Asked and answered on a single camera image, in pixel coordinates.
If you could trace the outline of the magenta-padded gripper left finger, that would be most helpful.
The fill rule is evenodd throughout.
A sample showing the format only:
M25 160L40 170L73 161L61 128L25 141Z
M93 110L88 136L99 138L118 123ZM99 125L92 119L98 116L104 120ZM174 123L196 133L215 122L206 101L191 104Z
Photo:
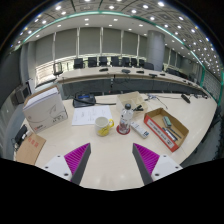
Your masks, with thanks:
M90 154L91 145L87 143L66 155L56 155L43 166L43 170L79 185Z

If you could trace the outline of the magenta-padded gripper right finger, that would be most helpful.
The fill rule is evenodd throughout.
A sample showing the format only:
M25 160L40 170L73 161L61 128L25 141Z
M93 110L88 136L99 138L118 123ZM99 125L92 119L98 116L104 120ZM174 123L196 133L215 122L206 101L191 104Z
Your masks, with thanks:
M145 185L182 169L182 167L168 155L158 155L137 143L133 144L132 153Z

